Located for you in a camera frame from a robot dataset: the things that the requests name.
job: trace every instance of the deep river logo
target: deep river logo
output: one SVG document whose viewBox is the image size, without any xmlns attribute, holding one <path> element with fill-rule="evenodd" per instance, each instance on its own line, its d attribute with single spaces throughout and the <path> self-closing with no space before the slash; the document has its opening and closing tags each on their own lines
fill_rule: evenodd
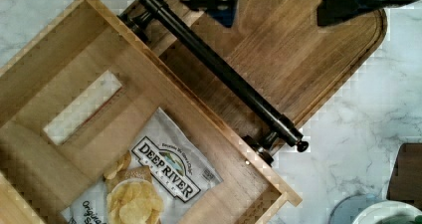
<svg viewBox="0 0 422 224">
<path fill-rule="evenodd" d="M 186 167 L 171 145 L 158 148 L 147 136 L 132 150 L 141 165 L 148 165 L 151 174 L 174 197 L 188 202 L 201 189 L 186 175 Z"/>
</svg>

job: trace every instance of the black metal handle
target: black metal handle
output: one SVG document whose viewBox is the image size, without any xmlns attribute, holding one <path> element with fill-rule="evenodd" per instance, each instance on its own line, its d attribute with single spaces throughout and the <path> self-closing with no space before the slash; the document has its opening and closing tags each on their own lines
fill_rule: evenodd
<svg viewBox="0 0 422 224">
<path fill-rule="evenodd" d="M 186 26 L 163 0 L 138 0 L 152 16 L 160 21 L 179 41 L 186 46 L 207 68 L 214 73 L 234 94 L 289 146 L 305 151 L 308 143 L 303 135 L 283 114 L 273 108 L 254 88 L 236 73 L 217 53 Z"/>
</svg>

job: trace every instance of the wooden box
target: wooden box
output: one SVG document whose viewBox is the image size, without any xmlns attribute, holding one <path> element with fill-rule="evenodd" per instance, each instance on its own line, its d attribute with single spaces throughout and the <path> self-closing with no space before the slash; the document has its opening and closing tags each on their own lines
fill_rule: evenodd
<svg viewBox="0 0 422 224">
<path fill-rule="evenodd" d="M 122 91 L 66 143 L 52 144 L 43 127 L 106 70 Z M 99 0 L 76 0 L 1 68 L 0 168 L 42 219 L 64 223 L 60 211 L 127 151 L 158 107 L 224 179 L 180 223 L 265 223 L 287 201 L 301 202 Z"/>
</svg>

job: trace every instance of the potato chip bag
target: potato chip bag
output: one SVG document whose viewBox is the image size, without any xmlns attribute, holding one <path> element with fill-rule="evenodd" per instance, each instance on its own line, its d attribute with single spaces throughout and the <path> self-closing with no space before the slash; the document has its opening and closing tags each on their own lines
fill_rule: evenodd
<svg viewBox="0 0 422 224">
<path fill-rule="evenodd" d="M 128 153 L 62 214 L 70 224 L 173 224 L 222 181 L 207 158 L 158 109 Z"/>
</svg>

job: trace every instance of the marble surface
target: marble surface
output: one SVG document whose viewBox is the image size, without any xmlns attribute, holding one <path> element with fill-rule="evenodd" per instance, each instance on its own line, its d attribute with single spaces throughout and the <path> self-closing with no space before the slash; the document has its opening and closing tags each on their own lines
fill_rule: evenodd
<svg viewBox="0 0 422 224">
<path fill-rule="evenodd" d="M 73 0 L 0 0 L 0 67 Z M 103 0 L 119 13 L 133 0 Z M 302 198 L 271 223 L 323 224 L 342 199 L 385 198 L 399 146 L 422 141 L 422 3 L 387 10 L 381 47 L 303 126 L 306 153 L 287 146 L 274 168 Z"/>
</svg>

